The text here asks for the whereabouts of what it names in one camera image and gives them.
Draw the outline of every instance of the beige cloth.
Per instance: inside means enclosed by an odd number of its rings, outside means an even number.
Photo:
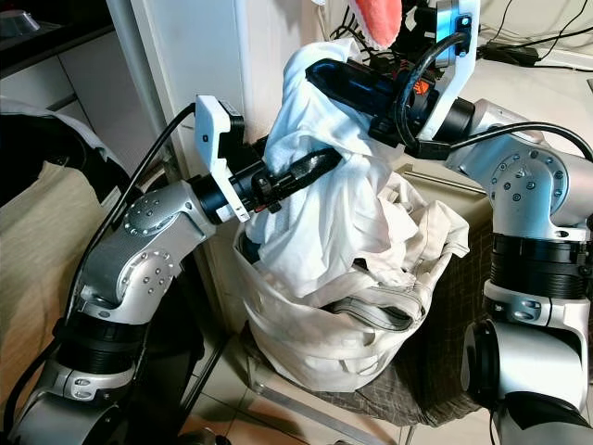
[[[0,209],[0,406],[51,340],[86,244],[104,217],[77,170],[45,163]]]

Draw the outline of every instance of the black connector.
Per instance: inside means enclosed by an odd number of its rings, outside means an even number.
[[[539,54],[534,48],[513,48],[505,44],[485,44],[480,48],[479,55],[485,60],[533,67],[539,61]]]

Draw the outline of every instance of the tile floor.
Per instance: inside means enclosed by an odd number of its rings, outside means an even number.
[[[233,338],[199,395],[183,432],[208,427],[216,434],[226,436],[233,445],[329,445],[338,440],[352,445],[403,445],[406,442],[407,427],[400,428],[342,410],[291,385],[265,368],[257,370],[257,380],[264,382],[266,388],[317,410],[317,416],[315,412],[305,416],[291,411],[249,388],[246,355],[238,340]],[[593,414],[593,388],[589,391],[588,409],[583,412],[585,418],[589,418],[589,414]],[[334,425],[335,429],[332,429],[314,420],[324,416],[341,424]],[[490,445],[488,420],[488,412],[480,410],[439,428],[418,426],[411,444]]]

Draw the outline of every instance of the floor tile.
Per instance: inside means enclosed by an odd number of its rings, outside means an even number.
[[[246,389],[246,356],[234,337],[229,340],[202,393],[237,408]]]
[[[225,436],[231,428],[235,415],[235,409],[205,394],[200,394],[181,433],[209,428],[214,433]]]
[[[239,413],[227,436],[233,445],[303,445],[298,439]]]
[[[488,430],[489,419],[489,412],[482,409],[438,428],[418,425],[414,431],[411,445],[431,445],[435,443],[491,445]]]

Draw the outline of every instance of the white cabinet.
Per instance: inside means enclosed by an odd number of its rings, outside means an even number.
[[[114,32],[6,76],[0,94],[84,122],[128,173],[156,138]]]
[[[267,134],[280,109],[286,61],[302,45],[322,39],[317,7],[310,0],[108,0],[136,85],[153,83],[166,121],[195,101],[214,95],[229,101],[246,121],[250,141]],[[139,87],[140,96],[145,94]],[[171,138],[185,176],[204,173],[196,152],[194,119]],[[228,328],[241,329],[242,292],[234,263],[234,226],[226,223],[199,261],[212,281],[214,308]]]
[[[74,94],[57,57],[50,57],[0,80],[0,94],[39,108],[51,108]]]
[[[132,173],[156,136],[142,110],[116,33],[59,54],[93,130]]]

